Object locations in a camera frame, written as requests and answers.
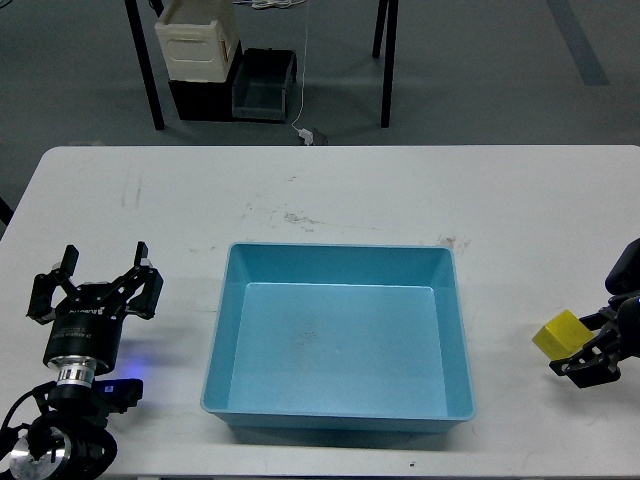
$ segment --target table surface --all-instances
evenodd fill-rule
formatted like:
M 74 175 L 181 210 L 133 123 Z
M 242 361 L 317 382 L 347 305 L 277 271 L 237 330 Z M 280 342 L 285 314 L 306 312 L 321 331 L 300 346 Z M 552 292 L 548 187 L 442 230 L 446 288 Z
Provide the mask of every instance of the table surface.
M 165 279 L 125 321 L 113 378 L 115 475 L 638 476 L 640 368 L 579 390 L 531 342 L 565 308 L 606 304 L 640 237 L 631 146 L 73 147 L 49 151 L 0 241 L 0 410 L 55 379 L 25 318 L 34 275 L 67 244 L 76 283 L 112 280 L 136 242 Z M 448 434 L 230 429 L 200 408 L 234 242 L 446 245 L 456 259 L 477 415 Z M 37 411 L 22 407 L 14 422 Z

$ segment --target white storage box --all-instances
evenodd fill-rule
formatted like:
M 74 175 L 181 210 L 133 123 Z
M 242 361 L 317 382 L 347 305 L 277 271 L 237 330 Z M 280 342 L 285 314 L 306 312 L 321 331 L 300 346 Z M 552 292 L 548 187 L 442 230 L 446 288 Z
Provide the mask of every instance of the white storage box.
M 232 0 L 172 0 L 156 34 L 171 80 L 227 79 L 239 42 Z

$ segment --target gray floor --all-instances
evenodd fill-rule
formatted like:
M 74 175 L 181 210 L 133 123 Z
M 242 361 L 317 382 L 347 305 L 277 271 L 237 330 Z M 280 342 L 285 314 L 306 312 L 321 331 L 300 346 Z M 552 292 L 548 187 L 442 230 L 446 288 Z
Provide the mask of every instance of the gray floor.
M 383 63 L 370 57 L 377 2 L 310 1 L 298 126 L 332 145 L 640 144 L 637 0 L 570 0 L 608 86 L 584 85 L 545 0 L 402 0 L 384 130 Z M 298 143 L 289 124 L 181 121 L 154 12 L 138 5 L 164 131 L 153 128 L 123 2 L 14 0 L 0 10 L 0 195 L 12 208 L 59 145 Z M 236 13 L 245 48 L 293 49 L 302 66 L 307 6 Z M 298 84 L 292 110 L 299 102 Z

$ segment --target blue plastic bin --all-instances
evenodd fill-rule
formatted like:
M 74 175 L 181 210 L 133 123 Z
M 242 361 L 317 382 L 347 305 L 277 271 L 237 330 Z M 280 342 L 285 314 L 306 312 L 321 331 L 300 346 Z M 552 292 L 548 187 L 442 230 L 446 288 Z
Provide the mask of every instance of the blue plastic bin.
M 451 251 L 233 245 L 202 407 L 245 427 L 444 432 L 469 420 Z

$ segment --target yellow block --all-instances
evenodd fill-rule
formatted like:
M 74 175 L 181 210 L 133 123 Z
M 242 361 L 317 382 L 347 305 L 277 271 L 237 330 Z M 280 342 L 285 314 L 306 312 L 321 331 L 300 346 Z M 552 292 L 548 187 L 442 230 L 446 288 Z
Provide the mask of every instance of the yellow block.
M 536 333 L 533 343 L 551 360 L 560 360 L 576 353 L 592 338 L 591 330 L 565 310 Z

